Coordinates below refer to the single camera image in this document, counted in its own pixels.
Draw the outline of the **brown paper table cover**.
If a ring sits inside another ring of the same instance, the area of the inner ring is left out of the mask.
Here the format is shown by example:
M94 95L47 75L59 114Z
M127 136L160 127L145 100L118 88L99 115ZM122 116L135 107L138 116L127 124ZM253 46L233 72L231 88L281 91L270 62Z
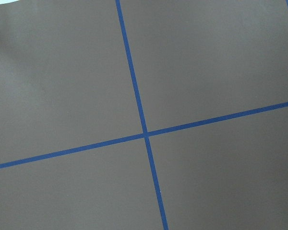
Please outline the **brown paper table cover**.
M0 230L288 230L288 0L0 4Z

